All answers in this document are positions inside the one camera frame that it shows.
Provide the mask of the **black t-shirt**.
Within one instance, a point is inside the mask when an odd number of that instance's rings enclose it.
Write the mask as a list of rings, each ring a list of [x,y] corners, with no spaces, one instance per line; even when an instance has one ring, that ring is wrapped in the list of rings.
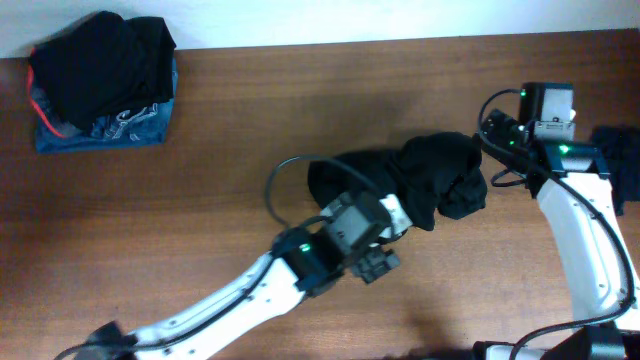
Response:
[[[432,231],[435,214],[459,220],[486,206],[482,153],[471,137],[440,132],[408,140],[399,149],[343,153],[336,159],[394,194],[414,226]]]

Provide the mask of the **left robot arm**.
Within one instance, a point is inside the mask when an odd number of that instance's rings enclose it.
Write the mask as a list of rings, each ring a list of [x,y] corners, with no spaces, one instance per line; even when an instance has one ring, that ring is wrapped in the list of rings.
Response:
[[[339,195],[321,213],[279,234],[238,278],[195,305],[129,333],[108,323],[78,359],[208,359],[251,329],[331,289],[347,271],[371,283],[399,264],[383,244],[412,222],[394,194]]]

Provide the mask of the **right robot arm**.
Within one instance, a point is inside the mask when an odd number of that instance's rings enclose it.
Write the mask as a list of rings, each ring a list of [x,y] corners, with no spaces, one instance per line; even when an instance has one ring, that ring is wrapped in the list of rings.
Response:
[[[568,281],[573,318],[515,343],[477,342],[477,359],[636,359],[639,277],[616,220],[601,150],[577,142],[569,83],[516,89],[517,117],[483,106],[476,140],[519,176],[547,219]]]

